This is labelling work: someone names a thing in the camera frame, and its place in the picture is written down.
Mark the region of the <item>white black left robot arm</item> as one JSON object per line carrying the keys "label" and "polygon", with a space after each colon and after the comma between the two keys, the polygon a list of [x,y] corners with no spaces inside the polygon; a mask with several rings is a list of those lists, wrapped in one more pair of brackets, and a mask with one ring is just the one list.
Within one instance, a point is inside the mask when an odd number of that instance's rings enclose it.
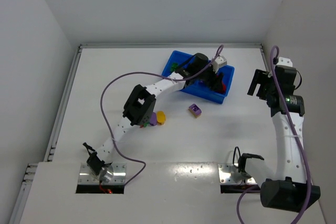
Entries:
{"label": "white black left robot arm", "polygon": [[221,104],[228,94],[232,71],[233,68],[227,65],[226,59],[219,53],[209,59],[202,53],[187,55],[174,51],[158,82],[147,86],[137,84],[133,88],[123,106],[118,125],[113,129],[107,124],[109,139],[98,149],[83,144],[89,154],[87,165],[93,174],[100,176],[110,166],[108,156],[113,150],[117,150],[117,143],[128,131],[149,123],[159,98],[182,91]]}

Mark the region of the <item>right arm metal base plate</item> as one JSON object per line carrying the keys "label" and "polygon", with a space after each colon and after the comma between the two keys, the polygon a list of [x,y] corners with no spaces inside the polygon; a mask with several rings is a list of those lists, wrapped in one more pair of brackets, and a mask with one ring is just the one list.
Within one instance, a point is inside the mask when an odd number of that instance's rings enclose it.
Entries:
{"label": "right arm metal base plate", "polygon": [[218,164],[219,182],[221,185],[256,185],[254,178],[243,176],[233,164]]}

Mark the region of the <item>red rounded duplo brick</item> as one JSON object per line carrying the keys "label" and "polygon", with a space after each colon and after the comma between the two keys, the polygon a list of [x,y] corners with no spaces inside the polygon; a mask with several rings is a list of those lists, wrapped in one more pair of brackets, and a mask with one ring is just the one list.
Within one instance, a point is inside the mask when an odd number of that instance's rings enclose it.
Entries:
{"label": "red rounded duplo brick", "polygon": [[221,89],[220,89],[220,93],[221,93],[221,94],[225,94],[225,93],[226,93],[226,90],[227,90],[227,87],[226,87],[226,85],[222,82],[222,87],[221,87]]}

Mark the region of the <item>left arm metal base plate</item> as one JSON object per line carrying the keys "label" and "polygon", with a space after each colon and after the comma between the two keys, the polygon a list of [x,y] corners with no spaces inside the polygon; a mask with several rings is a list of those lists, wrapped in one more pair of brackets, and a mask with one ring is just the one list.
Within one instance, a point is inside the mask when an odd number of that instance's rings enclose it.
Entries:
{"label": "left arm metal base plate", "polygon": [[87,164],[81,164],[78,185],[124,185],[126,170],[126,163],[112,163],[95,175]]}

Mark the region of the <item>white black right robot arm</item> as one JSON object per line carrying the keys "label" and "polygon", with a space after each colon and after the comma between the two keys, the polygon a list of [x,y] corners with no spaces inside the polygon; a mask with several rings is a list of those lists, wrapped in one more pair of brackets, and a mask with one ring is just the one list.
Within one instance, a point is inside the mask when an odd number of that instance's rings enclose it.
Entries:
{"label": "white black right robot arm", "polygon": [[303,98],[294,94],[297,70],[276,66],[275,74],[273,78],[269,72],[257,69],[247,93],[265,100],[270,108],[276,132],[277,169],[272,171],[260,155],[243,153],[238,159],[238,172],[255,180],[264,207],[299,212],[303,206],[314,204],[321,190],[319,186],[308,189],[300,152],[305,105]]}

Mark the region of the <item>yellow rounded duplo brick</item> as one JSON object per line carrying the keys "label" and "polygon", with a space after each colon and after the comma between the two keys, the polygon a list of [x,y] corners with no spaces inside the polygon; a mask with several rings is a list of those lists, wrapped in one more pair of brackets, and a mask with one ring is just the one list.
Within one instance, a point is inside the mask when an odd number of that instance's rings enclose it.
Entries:
{"label": "yellow rounded duplo brick", "polygon": [[157,111],[156,119],[158,125],[163,125],[166,122],[166,115],[163,111]]}

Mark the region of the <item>purple rounded brick cluster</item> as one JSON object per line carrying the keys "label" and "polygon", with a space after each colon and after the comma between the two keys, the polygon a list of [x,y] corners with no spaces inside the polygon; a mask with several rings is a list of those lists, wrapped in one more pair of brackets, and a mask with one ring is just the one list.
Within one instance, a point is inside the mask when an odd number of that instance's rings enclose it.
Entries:
{"label": "purple rounded brick cluster", "polygon": [[156,116],[156,113],[155,112],[153,112],[152,114],[151,114],[151,117],[150,117],[150,120],[149,120],[149,124],[151,125],[151,126],[156,126],[157,125],[157,116]]}

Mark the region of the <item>green sloped duplo brick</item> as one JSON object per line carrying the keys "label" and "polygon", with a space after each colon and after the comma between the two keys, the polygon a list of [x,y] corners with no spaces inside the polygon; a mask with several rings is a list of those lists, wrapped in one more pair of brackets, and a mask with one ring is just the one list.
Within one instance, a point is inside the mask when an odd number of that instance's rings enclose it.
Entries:
{"label": "green sloped duplo brick", "polygon": [[170,71],[171,71],[171,72],[174,72],[174,71],[178,68],[178,66],[179,66],[178,63],[176,63],[176,62],[172,63],[171,68],[170,68]]}

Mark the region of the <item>purple rounded duplo brick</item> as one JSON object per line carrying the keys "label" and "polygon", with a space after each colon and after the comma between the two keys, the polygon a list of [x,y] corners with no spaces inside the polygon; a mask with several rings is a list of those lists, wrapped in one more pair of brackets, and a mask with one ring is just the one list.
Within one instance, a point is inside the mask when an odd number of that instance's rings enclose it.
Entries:
{"label": "purple rounded duplo brick", "polygon": [[191,111],[197,111],[197,110],[201,110],[201,109],[194,103],[194,104],[191,104],[188,107],[188,110],[191,112]]}

